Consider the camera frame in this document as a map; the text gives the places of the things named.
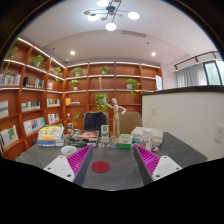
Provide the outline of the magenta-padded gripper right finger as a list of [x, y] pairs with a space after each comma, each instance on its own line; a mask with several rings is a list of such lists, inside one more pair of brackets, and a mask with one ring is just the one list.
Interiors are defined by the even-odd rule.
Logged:
[[169, 156], [158, 156], [138, 145], [134, 146], [134, 157], [145, 185], [181, 170]]

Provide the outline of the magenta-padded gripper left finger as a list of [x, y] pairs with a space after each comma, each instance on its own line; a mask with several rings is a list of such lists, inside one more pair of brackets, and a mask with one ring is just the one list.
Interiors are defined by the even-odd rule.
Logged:
[[59, 155], [44, 170], [81, 186], [92, 156], [93, 146], [89, 145], [67, 157]]

